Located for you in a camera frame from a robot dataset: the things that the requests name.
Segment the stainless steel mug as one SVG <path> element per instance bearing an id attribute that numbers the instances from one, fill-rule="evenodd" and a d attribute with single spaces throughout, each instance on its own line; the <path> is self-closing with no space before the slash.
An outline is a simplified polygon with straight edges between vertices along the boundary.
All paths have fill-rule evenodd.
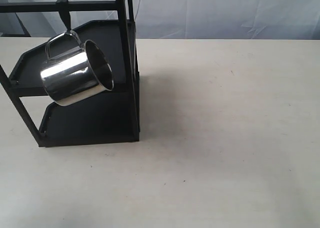
<path id="1" fill-rule="evenodd" d="M 72 37 L 77 46 L 52 56 L 51 44 L 64 36 Z M 114 89 L 109 61 L 94 41 L 82 42 L 75 31 L 68 30 L 49 39 L 44 49 L 46 60 L 40 79 L 45 92 L 58 105 L 69 106 Z"/>

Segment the black two-tier metal rack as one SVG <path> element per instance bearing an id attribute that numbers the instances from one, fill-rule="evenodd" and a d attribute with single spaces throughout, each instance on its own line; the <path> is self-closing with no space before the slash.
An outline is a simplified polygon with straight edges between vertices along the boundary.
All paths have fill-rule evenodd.
<path id="1" fill-rule="evenodd" d="M 96 20 L 75 29 L 81 39 L 94 41 L 106 55 L 115 78 L 112 91 L 104 91 L 66 107 L 49 104 L 36 127 L 22 97 L 46 94 L 40 64 L 45 47 L 23 53 L 10 75 L 0 82 L 40 147 L 135 142 L 140 138 L 140 75 L 136 54 L 133 0 L 68 2 L 70 12 L 116 11 L 116 20 Z M 1 4 L 2 13 L 58 12 L 56 2 Z"/>

